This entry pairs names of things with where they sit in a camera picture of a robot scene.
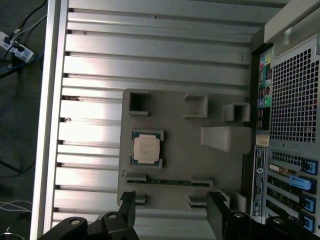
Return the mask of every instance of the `label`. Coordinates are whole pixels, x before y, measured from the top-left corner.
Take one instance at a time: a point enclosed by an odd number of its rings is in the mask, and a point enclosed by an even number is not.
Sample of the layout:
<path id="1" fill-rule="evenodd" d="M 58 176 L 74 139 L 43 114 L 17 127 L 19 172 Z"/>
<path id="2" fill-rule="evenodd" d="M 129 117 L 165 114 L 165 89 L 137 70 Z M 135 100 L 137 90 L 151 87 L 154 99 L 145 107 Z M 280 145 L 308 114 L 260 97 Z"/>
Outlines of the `label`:
<path id="1" fill-rule="evenodd" d="M 264 172 L 265 172 L 266 148 L 256 146 L 254 149 L 254 172 L 252 183 L 251 215 L 262 217 Z"/>
<path id="2" fill-rule="evenodd" d="M 270 136 L 269 135 L 259 134 L 259 135 L 256 136 L 255 145 L 268 147 L 269 146 L 269 141 L 270 141 Z"/>

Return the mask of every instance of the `aluminum panel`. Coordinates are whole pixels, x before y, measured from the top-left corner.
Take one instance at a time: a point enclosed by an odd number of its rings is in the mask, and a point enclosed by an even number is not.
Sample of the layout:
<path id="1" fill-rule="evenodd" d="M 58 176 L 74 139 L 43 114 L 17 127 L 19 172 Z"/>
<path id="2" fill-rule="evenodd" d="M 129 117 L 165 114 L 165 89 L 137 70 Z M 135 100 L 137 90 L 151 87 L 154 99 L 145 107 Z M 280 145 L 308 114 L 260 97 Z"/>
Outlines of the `aluminum panel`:
<path id="1" fill-rule="evenodd" d="M 75 78 L 65 77 L 64 86 L 74 88 L 99 88 L 99 89 L 149 89 L 149 90 L 172 90 L 177 92 L 228 94 L 247 96 L 247 87 L 237 87 L 220 84 L 201 84 L 189 82 L 148 81 L 134 78 Z"/>
<path id="2" fill-rule="evenodd" d="M 116 91 L 116 90 L 81 89 L 81 88 L 70 88 L 70 87 L 62 88 L 63 96 L 121 100 L 122 94 L 123 94 L 122 91 Z"/>
<path id="3" fill-rule="evenodd" d="M 122 104 L 118 102 L 61 101 L 61 118 L 121 121 Z"/>
<path id="4" fill-rule="evenodd" d="M 109 156 L 87 156 L 87 155 L 72 155 L 58 154 L 56 162 L 62 166 L 81 166 L 82 168 L 100 168 L 117 170 L 119 165 L 118 157 Z"/>
<path id="5" fill-rule="evenodd" d="M 113 36 L 66 36 L 68 52 L 250 65 L 250 49 L 232 45 Z"/>
<path id="6" fill-rule="evenodd" d="M 89 191 L 54 191 L 54 207 L 72 209 L 76 212 L 94 212 L 96 214 L 117 211 L 117 194 Z"/>
<path id="7" fill-rule="evenodd" d="M 81 187 L 83 189 L 99 189 L 101 192 L 106 189 L 110 192 L 117 192 L 118 171 L 57 167 L 55 184 Z"/>
<path id="8" fill-rule="evenodd" d="M 172 29 L 184 31 L 198 31 L 207 33 L 233 34 L 252 36 L 260 27 L 246 25 L 231 25 L 212 22 L 181 21 L 178 19 L 163 19 L 115 14 L 95 14 L 85 12 L 69 12 L 69 23 L 93 23 L 99 25 L 116 25 L 127 27 L 146 27 L 154 29 Z"/>
<path id="9" fill-rule="evenodd" d="M 245 68 L 76 56 L 65 57 L 64 72 L 234 86 L 248 86 L 250 79 Z"/>
<path id="10" fill-rule="evenodd" d="M 125 25 L 110 25 L 98 23 L 80 23 L 69 22 L 67 25 L 68 30 L 85 32 L 99 32 L 99 33 L 112 33 L 112 34 L 125 34 L 137 36 L 153 36 L 159 38 L 178 38 L 178 39 L 191 39 L 191 40 L 209 40 L 220 41 L 227 43 L 241 43 L 249 44 L 251 35 L 247 34 L 232 34 L 232 33 L 215 33 L 184 29 L 166 29 L 166 28 L 153 28 L 143 26 L 125 26 Z"/>
<path id="11" fill-rule="evenodd" d="M 32 197 L 32 216 L 30 239 L 38 239 L 43 234 L 46 190 L 48 177 L 48 155 L 50 146 L 50 129 L 53 106 L 54 82 L 56 71 L 55 51 L 58 44 L 59 18 L 61 1 L 51 0 L 47 4 L 46 35 L 41 81 L 41 99 L 39 106 L 38 136 L 36 144 L 36 160 Z"/>
<path id="12" fill-rule="evenodd" d="M 175 229 L 208 229 L 208 222 L 206 219 L 179 219 L 179 218 L 165 218 L 165 217 L 143 217 L 139 216 L 139 211 L 135 217 L 135 226 L 150 226 L 150 227 L 164 227 L 164 228 L 175 228 Z M 64 213 L 55 212 L 53 214 L 54 221 L 62 221 L 69 217 L 81 217 L 85 218 L 88 223 L 93 223 L 97 218 L 98 214 L 79 214 L 79 213 Z"/>
<path id="13" fill-rule="evenodd" d="M 264 24 L 279 11 L 278 8 L 243 6 L 185 0 L 70 0 L 73 9 L 164 15 L 221 21 Z"/>
<path id="14" fill-rule="evenodd" d="M 59 140 L 68 142 L 120 144 L 120 126 L 86 124 L 82 122 L 61 122 Z"/>
<path id="15" fill-rule="evenodd" d="M 118 157 L 118 147 L 97 147 L 86 145 L 58 145 L 58 153 L 63 154 L 83 154 L 83 155 L 96 155 L 96 156 L 110 156 Z"/>
<path id="16" fill-rule="evenodd" d="M 61 101 L 61 88 L 65 60 L 65 36 L 67 31 L 67 13 L 68 1 L 60 2 L 60 15 L 58 24 L 58 39 L 57 46 L 52 49 L 56 52 L 56 65 L 54 73 L 53 96 L 52 96 L 52 114 L 50 122 L 50 138 L 49 153 L 46 156 L 47 161 L 47 176 L 46 176 L 46 192 L 45 192 L 45 207 L 44 207 L 44 223 L 43 232 L 46 233 L 51 228 L 51 218 L 54 205 L 54 191 L 55 191 L 55 175 L 56 175 L 56 161 L 57 161 L 57 142 L 58 142 L 58 129 L 59 129 L 59 114 L 60 114 L 60 101 Z"/>

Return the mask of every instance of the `sticker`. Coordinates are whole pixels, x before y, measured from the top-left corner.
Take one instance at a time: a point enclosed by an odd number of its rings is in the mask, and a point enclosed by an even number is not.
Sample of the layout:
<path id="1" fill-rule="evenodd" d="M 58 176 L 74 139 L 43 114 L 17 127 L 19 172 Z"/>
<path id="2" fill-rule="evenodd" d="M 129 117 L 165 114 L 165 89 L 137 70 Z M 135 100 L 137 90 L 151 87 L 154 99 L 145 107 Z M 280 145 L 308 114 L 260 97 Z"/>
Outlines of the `sticker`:
<path id="1" fill-rule="evenodd" d="M 268 65 L 271 63 L 271 53 L 269 53 L 265 58 L 264 58 L 264 63 L 265 65 Z"/>
<path id="2" fill-rule="evenodd" d="M 269 146 L 269 141 L 270 141 L 270 136 L 269 135 L 259 134 L 259 135 L 256 136 L 255 145 L 268 147 Z"/>
<path id="3" fill-rule="evenodd" d="M 266 148 L 256 146 L 254 149 L 254 167 L 252 182 L 251 215 L 262 216 L 264 172 L 265 172 Z"/>
<path id="4" fill-rule="evenodd" d="M 160 140 L 156 136 L 141 134 L 134 139 L 133 159 L 139 163 L 154 164 L 159 154 Z"/>

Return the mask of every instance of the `power cable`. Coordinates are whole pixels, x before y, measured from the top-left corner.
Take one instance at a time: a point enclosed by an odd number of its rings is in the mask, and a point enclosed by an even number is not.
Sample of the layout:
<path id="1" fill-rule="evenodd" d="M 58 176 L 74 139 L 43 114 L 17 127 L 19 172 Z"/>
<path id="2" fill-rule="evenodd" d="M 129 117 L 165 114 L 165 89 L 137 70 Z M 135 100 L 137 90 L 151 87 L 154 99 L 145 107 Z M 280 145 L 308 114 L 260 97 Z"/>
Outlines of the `power cable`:
<path id="1" fill-rule="evenodd" d="M 13 33 L 10 34 L 9 40 L 12 39 L 12 37 L 14 36 L 14 34 L 15 34 L 16 32 L 18 33 L 18 32 L 20 32 L 20 31 L 23 31 L 23 30 L 24 30 L 24 27 L 25 27 L 25 25 L 26 25 L 26 23 L 27 23 L 27 21 L 28 21 L 28 19 L 29 19 L 33 14 L 35 14 L 38 10 L 40 10 L 44 5 L 46 5 L 46 3 L 47 3 L 47 0 L 44 0 L 43 3 L 42 3 L 40 6 L 38 6 L 36 9 L 34 9 L 32 12 L 30 12 L 29 15 L 23 20 L 23 22 L 21 23 L 21 25 L 18 27 L 18 29 L 15 30 Z"/>
<path id="2" fill-rule="evenodd" d="M 28 32 L 30 31 L 31 29 L 34 29 L 39 23 L 41 23 L 44 19 L 47 18 L 47 15 L 44 15 L 39 21 L 37 21 L 35 24 L 33 24 L 31 27 L 27 28 L 26 30 L 24 31 L 21 31 L 19 32 L 18 34 L 16 34 L 13 38 L 12 38 L 12 41 L 13 43 L 15 42 L 15 39 L 20 36 L 21 34 L 24 34 L 25 32 Z"/>

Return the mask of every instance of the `screw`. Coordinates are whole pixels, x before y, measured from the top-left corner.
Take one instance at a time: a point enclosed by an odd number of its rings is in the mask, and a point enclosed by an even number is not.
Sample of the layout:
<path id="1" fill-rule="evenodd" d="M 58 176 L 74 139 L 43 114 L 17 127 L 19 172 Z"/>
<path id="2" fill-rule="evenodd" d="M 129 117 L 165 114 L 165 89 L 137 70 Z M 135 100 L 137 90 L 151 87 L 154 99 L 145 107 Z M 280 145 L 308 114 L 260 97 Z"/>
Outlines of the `screw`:
<path id="1" fill-rule="evenodd" d="M 77 225 L 77 224 L 79 224 L 79 223 L 80 223 L 80 221 L 77 220 L 77 219 L 71 221 L 71 224 L 72 224 L 72 225 Z"/>
<path id="2" fill-rule="evenodd" d="M 284 221 L 280 218 L 274 218 L 273 221 L 276 223 L 276 224 L 283 224 Z"/>
<path id="3" fill-rule="evenodd" d="M 239 218 L 239 219 L 241 219 L 241 218 L 243 218 L 245 215 L 243 214 L 243 213 L 241 213 L 241 212 L 236 212 L 235 214 L 234 214 L 237 218 Z"/>

